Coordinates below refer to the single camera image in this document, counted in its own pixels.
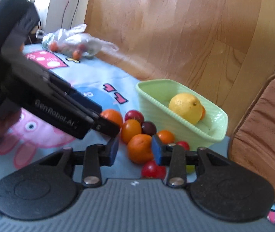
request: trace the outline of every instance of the pink cartoon character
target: pink cartoon character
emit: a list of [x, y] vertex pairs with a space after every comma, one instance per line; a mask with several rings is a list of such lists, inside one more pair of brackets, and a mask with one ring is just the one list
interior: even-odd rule
[[0, 155], [5, 155], [15, 147], [14, 166], [20, 169], [33, 159], [38, 148], [62, 147], [75, 138], [22, 109], [20, 120], [11, 128], [0, 143]]

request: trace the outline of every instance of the orange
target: orange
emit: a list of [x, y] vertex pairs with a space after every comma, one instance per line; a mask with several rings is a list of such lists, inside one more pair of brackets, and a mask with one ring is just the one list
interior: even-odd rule
[[174, 143], [175, 136], [168, 130], [159, 131], [157, 135], [164, 144]]
[[140, 123], [135, 119], [128, 119], [122, 125], [121, 139], [124, 143], [128, 144], [133, 136], [141, 133], [142, 127]]
[[203, 107], [203, 109], [202, 109], [203, 111], [202, 111], [202, 116], [201, 116], [200, 120], [202, 120], [205, 117], [205, 114], [206, 114], [204, 106], [202, 106], [202, 107]]
[[116, 123], [117, 125], [119, 125], [119, 127], [122, 127], [122, 116], [121, 113], [114, 110], [114, 109], [107, 109], [103, 112], [101, 112], [101, 116]]
[[128, 143], [127, 149], [129, 159], [135, 164], [142, 165], [153, 160], [150, 135], [135, 135]]

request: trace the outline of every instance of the brown cushion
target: brown cushion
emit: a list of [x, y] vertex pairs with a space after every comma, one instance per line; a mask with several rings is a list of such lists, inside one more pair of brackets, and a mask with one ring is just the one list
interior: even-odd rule
[[275, 188], [275, 74], [235, 129], [228, 156], [268, 179]]

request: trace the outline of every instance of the plastic basket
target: plastic basket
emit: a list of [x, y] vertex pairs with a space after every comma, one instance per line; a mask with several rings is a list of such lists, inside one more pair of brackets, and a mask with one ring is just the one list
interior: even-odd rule
[[[190, 150], [198, 147], [209, 147], [221, 142], [227, 132], [228, 116], [217, 105], [188, 87], [169, 79], [158, 79], [139, 82], [136, 85], [140, 111], [146, 121], [152, 121], [157, 130], [169, 130], [177, 141], [186, 141]], [[195, 95], [205, 107], [206, 115], [202, 121], [192, 125], [168, 108], [175, 95], [188, 92]]]

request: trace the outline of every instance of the clear plastic bag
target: clear plastic bag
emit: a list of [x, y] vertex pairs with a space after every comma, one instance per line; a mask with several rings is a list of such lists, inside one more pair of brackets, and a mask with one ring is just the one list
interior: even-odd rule
[[70, 30], [59, 29], [54, 33], [45, 34], [38, 30], [36, 37], [42, 39], [42, 46], [52, 52], [59, 52], [79, 60], [83, 56], [93, 57], [99, 51], [118, 51], [117, 45], [100, 40], [84, 33], [87, 25], [81, 24]]

